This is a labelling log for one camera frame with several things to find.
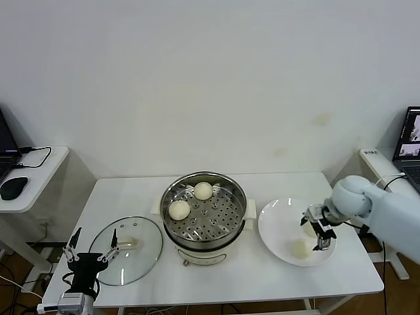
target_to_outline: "white plate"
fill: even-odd
[[[294,198],[277,199],[266,205],[258,217],[258,229],[268,249],[285,262],[302,267],[324,263],[336,246],[336,240],[331,239],[329,249],[313,251],[308,258],[299,259],[291,254],[295,240],[303,238],[311,248],[316,245],[316,238],[311,238],[301,226],[302,213],[309,205],[307,201]]]

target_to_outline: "steamed bun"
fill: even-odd
[[[316,238],[316,233],[314,228],[312,227],[311,223],[308,221],[303,225],[303,230],[306,234],[308,234],[311,238]]]
[[[208,182],[199,182],[194,186],[194,195],[199,200],[207,200],[213,195],[213,186]]]
[[[169,205],[169,216],[173,220],[184,220],[190,214],[190,205],[183,200],[174,201]]]
[[[295,240],[291,246],[292,255],[299,259],[308,258],[311,252],[308,242],[302,238]]]

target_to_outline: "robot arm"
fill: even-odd
[[[61,315],[93,315],[93,303],[99,294],[99,282],[97,275],[107,269],[108,265],[119,254],[117,231],[111,240],[110,250],[105,253],[77,253],[75,251],[81,228],[70,238],[68,244],[63,248],[67,258],[67,266],[72,271],[64,275],[63,281],[70,285],[70,288],[60,296],[58,304],[39,304],[38,314],[58,311]]]
[[[317,237],[314,250],[329,247],[333,227],[355,218],[380,240],[420,264],[420,200],[386,192],[359,176],[340,180],[323,205],[311,205],[302,224],[310,221]]]

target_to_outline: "white side table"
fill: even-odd
[[[359,154],[378,180],[400,172],[392,163],[392,155],[394,154],[393,148],[362,148],[360,149]],[[383,186],[390,180],[392,180],[392,177],[384,178]],[[392,182],[392,184],[388,186],[388,189],[391,192],[398,192],[399,194],[404,194],[409,197],[420,198],[419,193],[404,178]],[[386,261],[391,264],[398,278],[400,280],[408,280],[410,276],[398,258],[397,251],[389,246],[387,246],[386,250]],[[369,253],[369,256],[373,263],[383,263],[383,250],[378,253]]]
[[[20,196],[14,200],[1,200],[0,199],[0,240],[10,249],[14,250],[27,261],[33,264],[33,268],[26,279],[26,281],[33,281],[38,279],[42,273],[48,273],[51,268],[51,263],[46,258],[51,253],[51,249],[44,249],[41,254],[37,253],[20,236],[18,231],[11,228],[4,219],[1,218],[2,213],[23,213],[31,209],[32,205],[36,202],[39,195],[42,193],[51,177],[55,174],[58,167],[68,155],[68,148],[66,146],[53,146],[51,147],[51,154],[45,160],[45,163],[35,169],[24,168],[12,170],[3,182],[15,177],[28,177],[29,181],[23,189]],[[39,165],[44,157],[47,155],[48,150],[32,151],[25,154],[19,163],[24,165]],[[24,285],[25,289],[32,290],[35,285],[27,283]]]

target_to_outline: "laptop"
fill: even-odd
[[[420,193],[420,106],[407,109],[392,161]]]
[[[0,182],[5,179],[22,154],[13,139],[11,130],[6,124],[5,117],[0,110]]]

